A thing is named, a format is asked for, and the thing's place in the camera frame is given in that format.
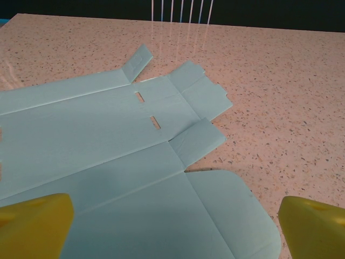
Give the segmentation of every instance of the yellow plastic block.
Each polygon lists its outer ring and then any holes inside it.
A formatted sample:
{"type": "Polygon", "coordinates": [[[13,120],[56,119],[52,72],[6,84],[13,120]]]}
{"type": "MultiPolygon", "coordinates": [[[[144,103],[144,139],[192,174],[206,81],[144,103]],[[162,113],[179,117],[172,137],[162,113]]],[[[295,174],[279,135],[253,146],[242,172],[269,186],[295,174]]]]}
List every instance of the yellow plastic block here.
{"type": "Polygon", "coordinates": [[[58,258],[72,220],[68,194],[0,208],[0,258],[58,258]]]}
{"type": "Polygon", "coordinates": [[[287,196],[278,217],[293,259],[345,258],[345,209],[287,196]]]}

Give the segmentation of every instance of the flattened cardboard box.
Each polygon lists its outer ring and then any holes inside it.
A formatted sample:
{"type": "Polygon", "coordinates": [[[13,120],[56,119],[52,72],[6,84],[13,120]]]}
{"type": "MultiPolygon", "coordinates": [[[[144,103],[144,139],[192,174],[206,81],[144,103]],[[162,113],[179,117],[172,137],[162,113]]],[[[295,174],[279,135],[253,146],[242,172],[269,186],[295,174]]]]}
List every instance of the flattened cardboard box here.
{"type": "Polygon", "coordinates": [[[225,141],[210,120],[226,92],[192,62],[131,84],[151,58],[141,46],[119,70],[1,92],[0,206],[69,193],[61,258],[278,258],[241,179],[184,173],[225,141]]]}

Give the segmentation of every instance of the pink granite countertop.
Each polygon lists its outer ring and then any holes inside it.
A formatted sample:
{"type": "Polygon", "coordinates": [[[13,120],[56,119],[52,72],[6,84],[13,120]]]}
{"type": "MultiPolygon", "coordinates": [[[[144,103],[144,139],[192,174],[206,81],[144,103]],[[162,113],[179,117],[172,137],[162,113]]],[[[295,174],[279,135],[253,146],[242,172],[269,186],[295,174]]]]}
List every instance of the pink granite countertop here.
{"type": "Polygon", "coordinates": [[[0,90],[112,70],[142,43],[154,59],[137,81],[192,60],[234,103],[213,121],[227,142],[190,171],[237,173],[277,225],[286,195],[345,207],[344,33],[16,15],[0,29],[0,90]]]}

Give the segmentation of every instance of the cardboard flap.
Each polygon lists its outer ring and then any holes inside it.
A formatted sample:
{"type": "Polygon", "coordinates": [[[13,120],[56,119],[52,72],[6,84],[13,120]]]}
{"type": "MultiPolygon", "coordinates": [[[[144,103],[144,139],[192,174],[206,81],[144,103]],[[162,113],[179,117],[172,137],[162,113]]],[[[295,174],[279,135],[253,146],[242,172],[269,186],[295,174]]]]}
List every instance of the cardboard flap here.
{"type": "Polygon", "coordinates": [[[167,75],[200,119],[212,120],[232,106],[227,92],[215,85],[204,70],[191,61],[167,75]]]}
{"type": "Polygon", "coordinates": [[[129,85],[151,59],[142,45],[121,69],[0,92],[0,115],[129,85]]]}
{"type": "Polygon", "coordinates": [[[186,175],[236,259],[279,257],[279,231],[240,177],[229,171],[186,175]]]}
{"type": "Polygon", "coordinates": [[[132,83],[144,67],[146,67],[152,57],[151,52],[147,49],[145,44],[143,44],[129,59],[129,61],[125,63],[122,70],[130,83],[132,83]]]}
{"type": "Polygon", "coordinates": [[[169,141],[185,168],[220,146],[226,137],[207,119],[193,126],[169,141]]]}

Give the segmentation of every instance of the black wall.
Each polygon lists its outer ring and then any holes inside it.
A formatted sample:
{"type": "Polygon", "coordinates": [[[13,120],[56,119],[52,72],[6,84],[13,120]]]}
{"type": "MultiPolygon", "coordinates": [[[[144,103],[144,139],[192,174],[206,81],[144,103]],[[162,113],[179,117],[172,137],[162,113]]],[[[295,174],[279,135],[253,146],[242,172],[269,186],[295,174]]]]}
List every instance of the black wall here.
{"type": "MultiPolygon", "coordinates": [[[[180,20],[181,0],[174,1],[180,20]]],[[[204,0],[206,23],[211,0],[204,0]]],[[[194,0],[192,22],[198,22],[201,0],[194,0]]],[[[188,22],[191,0],[184,0],[183,22],[188,22]]],[[[164,21],[170,20],[171,0],[164,0],[164,21]]],[[[161,0],[154,17],[161,19],[161,0]]],[[[151,0],[9,0],[0,3],[0,18],[17,13],[151,20],[151,0]]],[[[345,32],[345,0],[214,0],[212,24],[345,32]]]]}

